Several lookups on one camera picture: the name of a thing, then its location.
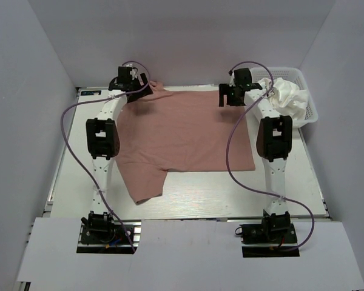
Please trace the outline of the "white printed t shirt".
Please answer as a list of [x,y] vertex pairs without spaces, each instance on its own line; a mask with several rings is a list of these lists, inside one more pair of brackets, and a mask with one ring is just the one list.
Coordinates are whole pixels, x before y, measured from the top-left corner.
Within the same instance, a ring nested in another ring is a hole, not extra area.
[[289,115],[294,121],[301,121],[306,117],[309,97],[309,92],[302,90],[297,84],[277,78],[274,79],[268,100],[281,115]]

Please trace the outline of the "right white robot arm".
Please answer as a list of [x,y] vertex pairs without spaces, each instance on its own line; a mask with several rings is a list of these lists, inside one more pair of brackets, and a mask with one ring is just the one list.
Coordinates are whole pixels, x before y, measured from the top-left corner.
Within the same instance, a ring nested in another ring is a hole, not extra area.
[[248,68],[231,70],[229,75],[229,83],[219,85],[219,106],[251,106],[259,122],[256,149],[263,161],[266,192],[269,193],[263,215],[286,215],[285,168],[292,149],[292,118],[280,115],[269,102],[271,83],[265,87],[253,83]]

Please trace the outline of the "pink t shirt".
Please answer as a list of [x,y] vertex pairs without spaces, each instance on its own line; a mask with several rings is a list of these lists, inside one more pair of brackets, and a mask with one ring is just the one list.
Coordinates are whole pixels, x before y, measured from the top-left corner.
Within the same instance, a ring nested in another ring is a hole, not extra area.
[[219,107],[217,91],[150,87],[116,121],[116,163],[135,203],[161,195],[168,172],[255,170],[243,107]]

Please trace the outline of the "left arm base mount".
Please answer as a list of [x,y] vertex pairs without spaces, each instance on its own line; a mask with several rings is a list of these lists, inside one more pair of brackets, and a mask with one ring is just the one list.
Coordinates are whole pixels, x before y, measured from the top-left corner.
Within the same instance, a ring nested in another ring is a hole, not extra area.
[[140,241],[141,225],[121,225],[106,212],[81,218],[77,253],[132,255]]

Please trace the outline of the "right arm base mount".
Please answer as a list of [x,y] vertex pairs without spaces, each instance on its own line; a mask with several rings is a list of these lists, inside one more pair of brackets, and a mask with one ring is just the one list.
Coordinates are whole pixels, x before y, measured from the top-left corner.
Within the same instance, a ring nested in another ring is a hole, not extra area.
[[241,224],[235,229],[241,238],[244,258],[299,257],[298,239],[288,211],[284,214],[263,212],[259,224]]

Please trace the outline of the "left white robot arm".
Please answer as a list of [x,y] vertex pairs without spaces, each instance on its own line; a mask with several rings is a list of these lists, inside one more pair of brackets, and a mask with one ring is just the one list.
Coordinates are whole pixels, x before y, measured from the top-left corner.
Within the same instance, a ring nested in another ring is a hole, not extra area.
[[96,181],[90,209],[97,214],[110,212],[103,199],[112,178],[115,157],[120,150],[116,124],[118,115],[127,103],[153,93],[147,77],[149,72],[144,69],[140,73],[139,66],[143,65],[129,61],[118,67],[117,76],[109,82],[108,100],[96,117],[86,121],[87,149],[92,157],[92,175]]

